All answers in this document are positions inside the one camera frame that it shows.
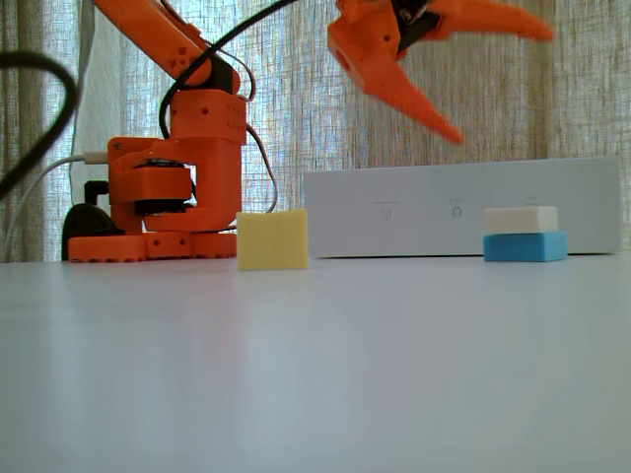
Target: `yellow cube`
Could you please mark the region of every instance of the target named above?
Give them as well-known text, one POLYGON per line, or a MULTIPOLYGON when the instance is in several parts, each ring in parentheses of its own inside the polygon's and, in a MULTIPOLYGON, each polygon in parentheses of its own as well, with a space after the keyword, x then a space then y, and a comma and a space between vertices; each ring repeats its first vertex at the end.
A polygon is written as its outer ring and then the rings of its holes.
POLYGON ((308 267, 307 209, 237 214, 240 270, 308 267))

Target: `stacked blocks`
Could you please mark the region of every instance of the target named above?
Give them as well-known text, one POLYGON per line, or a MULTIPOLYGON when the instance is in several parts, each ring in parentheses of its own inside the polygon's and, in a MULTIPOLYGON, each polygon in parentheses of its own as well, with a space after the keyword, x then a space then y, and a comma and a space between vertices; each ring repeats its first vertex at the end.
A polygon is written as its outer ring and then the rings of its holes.
POLYGON ((308 267, 307 210, 238 213, 239 269, 305 269, 308 267))
POLYGON ((557 261, 568 256, 556 207, 486 209, 485 261, 557 261))

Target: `table surface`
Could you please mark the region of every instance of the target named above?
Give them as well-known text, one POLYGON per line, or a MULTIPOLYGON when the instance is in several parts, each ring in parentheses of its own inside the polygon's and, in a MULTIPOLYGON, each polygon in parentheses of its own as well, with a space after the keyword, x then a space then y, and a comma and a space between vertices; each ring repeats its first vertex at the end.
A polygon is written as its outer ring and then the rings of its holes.
POLYGON ((0 471, 631 471, 631 256, 0 265, 0 471))

